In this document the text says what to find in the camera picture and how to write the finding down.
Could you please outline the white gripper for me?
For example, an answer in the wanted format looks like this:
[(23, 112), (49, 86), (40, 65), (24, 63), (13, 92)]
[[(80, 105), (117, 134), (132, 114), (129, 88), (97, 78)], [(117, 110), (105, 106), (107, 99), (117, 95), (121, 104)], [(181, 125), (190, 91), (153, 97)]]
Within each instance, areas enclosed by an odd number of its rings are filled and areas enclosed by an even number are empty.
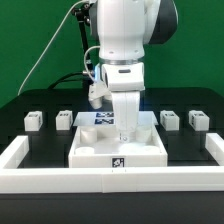
[(102, 78), (112, 96), (116, 128), (120, 131), (120, 140), (128, 142), (127, 132), (137, 127), (140, 105), (140, 92), (145, 89), (144, 64), (109, 65), (101, 67)]

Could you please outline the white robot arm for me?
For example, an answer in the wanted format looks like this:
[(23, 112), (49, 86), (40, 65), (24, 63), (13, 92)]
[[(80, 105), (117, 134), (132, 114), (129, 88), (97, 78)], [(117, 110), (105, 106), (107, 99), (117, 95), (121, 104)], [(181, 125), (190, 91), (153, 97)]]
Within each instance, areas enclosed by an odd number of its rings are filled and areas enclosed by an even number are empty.
[(128, 142), (138, 124), (144, 85), (145, 44), (163, 44), (177, 30), (174, 0), (96, 0), (90, 9), (93, 32), (99, 39), (100, 62), (91, 76), (93, 108), (109, 96), (120, 140)]

